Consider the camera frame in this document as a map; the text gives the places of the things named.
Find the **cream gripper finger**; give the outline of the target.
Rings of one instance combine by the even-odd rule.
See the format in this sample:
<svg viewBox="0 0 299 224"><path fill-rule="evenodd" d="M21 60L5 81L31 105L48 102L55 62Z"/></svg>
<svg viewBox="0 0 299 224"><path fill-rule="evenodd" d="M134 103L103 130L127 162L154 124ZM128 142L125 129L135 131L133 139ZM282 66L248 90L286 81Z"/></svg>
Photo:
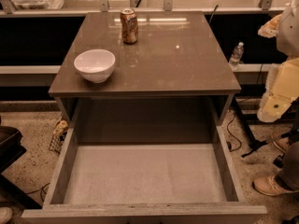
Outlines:
<svg viewBox="0 0 299 224"><path fill-rule="evenodd" d="M258 35L266 37L266 38L276 37L277 33L278 33L278 25L279 25L280 19L281 19L281 14L276 15L274 18L272 18L266 24L262 25L260 27L260 29L258 30Z"/></svg>
<svg viewBox="0 0 299 224"><path fill-rule="evenodd" d="M257 112L258 120L274 122L299 97L299 58L273 64L268 72L265 93Z"/></svg>

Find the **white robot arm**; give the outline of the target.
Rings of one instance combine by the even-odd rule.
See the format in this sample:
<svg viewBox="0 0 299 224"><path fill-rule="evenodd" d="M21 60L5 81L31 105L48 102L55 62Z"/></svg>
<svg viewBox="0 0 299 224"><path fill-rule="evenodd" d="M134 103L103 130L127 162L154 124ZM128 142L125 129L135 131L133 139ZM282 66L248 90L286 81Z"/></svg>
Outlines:
<svg viewBox="0 0 299 224"><path fill-rule="evenodd" d="M278 51L287 56L282 64L272 64L257 112L260 121L274 122L299 97L299 0L292 0L281 14L263 25L258 34L275 37Z"/></svg>

